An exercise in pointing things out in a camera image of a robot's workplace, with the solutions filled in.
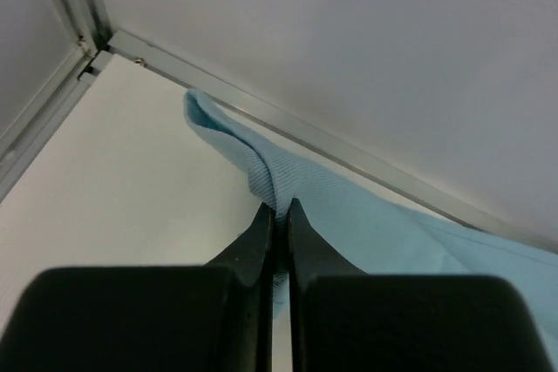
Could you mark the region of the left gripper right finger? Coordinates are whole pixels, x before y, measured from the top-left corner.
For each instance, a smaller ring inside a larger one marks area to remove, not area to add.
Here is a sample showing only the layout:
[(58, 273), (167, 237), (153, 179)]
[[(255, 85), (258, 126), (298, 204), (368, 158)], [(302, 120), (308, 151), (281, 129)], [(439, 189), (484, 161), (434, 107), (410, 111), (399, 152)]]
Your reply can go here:
[(485, 275), (372, 275), (294, 200), (288, 217), (295, 371), (549, 371), (519, 292)]

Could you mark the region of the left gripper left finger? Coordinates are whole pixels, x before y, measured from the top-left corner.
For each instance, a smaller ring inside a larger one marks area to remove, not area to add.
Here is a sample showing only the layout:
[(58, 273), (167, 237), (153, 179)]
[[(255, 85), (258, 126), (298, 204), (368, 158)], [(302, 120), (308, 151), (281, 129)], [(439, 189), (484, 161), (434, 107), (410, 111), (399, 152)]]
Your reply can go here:
[(268, 371), (274, 214), (201, 266), (59, 267), (22, 293), (4, 371)]

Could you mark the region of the light blue trousers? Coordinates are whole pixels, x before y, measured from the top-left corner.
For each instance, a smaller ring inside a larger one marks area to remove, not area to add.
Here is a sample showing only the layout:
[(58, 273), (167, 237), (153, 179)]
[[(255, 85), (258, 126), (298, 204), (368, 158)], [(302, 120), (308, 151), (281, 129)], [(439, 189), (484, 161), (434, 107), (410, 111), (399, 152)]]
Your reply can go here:
[(188, 125), (246, 173), (248, 188), (287, 224), (299, 200), (310, 224), (371, 274), (492, 274), (533, 310), (557, 310), (557, 256), (390, 202), (238, 123), (201, 91), (184, 96)]

